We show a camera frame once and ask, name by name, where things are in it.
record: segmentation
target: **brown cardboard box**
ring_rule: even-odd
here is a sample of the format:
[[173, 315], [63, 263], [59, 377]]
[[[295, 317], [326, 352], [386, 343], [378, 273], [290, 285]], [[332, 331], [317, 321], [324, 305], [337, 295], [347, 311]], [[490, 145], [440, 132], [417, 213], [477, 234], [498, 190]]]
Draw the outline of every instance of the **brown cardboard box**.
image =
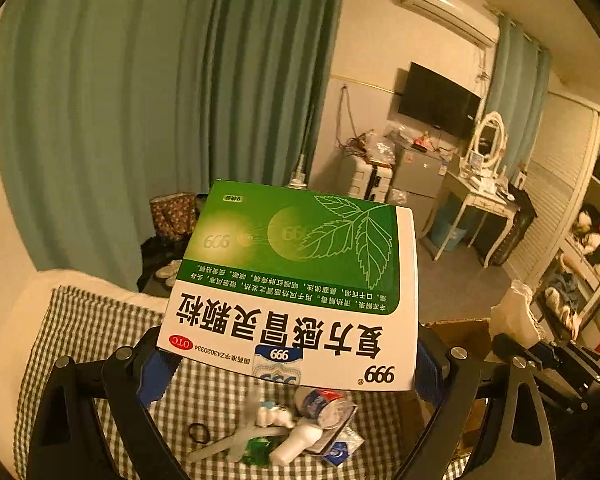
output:
[[[489, 319], [442, 320], [425, 326], [433, 329], [449, 348], [461, 346], [480, 360], [487, 357], [491, 351]], [[468, 453], [475, 446], [485, 407], [484, 399], [474, 400], [458, 442], [456, 456]], [[434, 408], [428, 402], [419, 399], [415, 392], [401, 392], [398, 394], [398, 412], [404, 452], [408, 454], [429, 423]]]

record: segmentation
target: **blue-green curtain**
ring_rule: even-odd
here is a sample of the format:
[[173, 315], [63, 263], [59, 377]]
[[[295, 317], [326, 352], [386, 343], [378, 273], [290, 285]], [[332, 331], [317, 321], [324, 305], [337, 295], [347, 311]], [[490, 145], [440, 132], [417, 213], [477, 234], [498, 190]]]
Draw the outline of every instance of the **blue-green curtain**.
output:
[[341, 0], [8, 0], [0, 171], [36, 268], [134, 288], [148, 200], [283, 184], [315, 142]]
[[509, 136], [502, 165], [512, 178], [525, 162], [536, 138], [549, 86], [552, 56], [537, 41], [528, 40], [520, 24], [500, 17], [500, 39], [485, 113], [497, 111]]

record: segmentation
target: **cardboard box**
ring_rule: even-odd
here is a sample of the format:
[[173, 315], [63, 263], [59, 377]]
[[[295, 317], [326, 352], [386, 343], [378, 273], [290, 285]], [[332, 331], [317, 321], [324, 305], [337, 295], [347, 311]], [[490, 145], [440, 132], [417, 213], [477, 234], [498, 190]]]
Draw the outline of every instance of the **cardboard box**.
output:
[[409, 209], [219, 180], [177, 278], [160, 348], [287, 384], [412, 388]]
[[[441, 320], [426, 326], [433, 329], [449, 348], [461, 346], [480, 360], [484, 360], [491, 352], [489, 319]], [[470, 452], [477, 443], [485, 408], [484, 399], [474, 400], [458, 442], [456, 456]], [[419, 399], [416, 392], [402, 392], [398, 394], [398, 412], [404, 452], [408, 454], [429, 423], [434, 407]]]

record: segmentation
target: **white bed sheet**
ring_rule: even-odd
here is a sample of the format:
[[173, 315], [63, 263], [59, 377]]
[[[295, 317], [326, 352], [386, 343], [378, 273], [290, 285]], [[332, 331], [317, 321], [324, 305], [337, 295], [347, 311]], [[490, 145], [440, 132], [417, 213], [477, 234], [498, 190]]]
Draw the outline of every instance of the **white bed sheet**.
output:
[[94, 294], [164, 312], [167, 299], [131, 292], [76, 270], [45, 270], [30, 280], [13, 305], [0, 332], [0, 460], [17, 478], [13, 464], [13, 428], [18, 394], [29, 353], [51, 299], [61, 285], [73, 285]]

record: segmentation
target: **gray refrigerator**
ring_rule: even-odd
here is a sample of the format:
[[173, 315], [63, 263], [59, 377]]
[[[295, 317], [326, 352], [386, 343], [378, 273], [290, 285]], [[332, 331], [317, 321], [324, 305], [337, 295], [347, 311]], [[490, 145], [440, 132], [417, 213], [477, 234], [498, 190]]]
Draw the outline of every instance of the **gray refrigerator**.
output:
[[447, 168], [448, 162], [435, 152], [421, 153], [403, 148], [398, 154], [386, 202], [411, 209], [416, 237], [424, 229]]

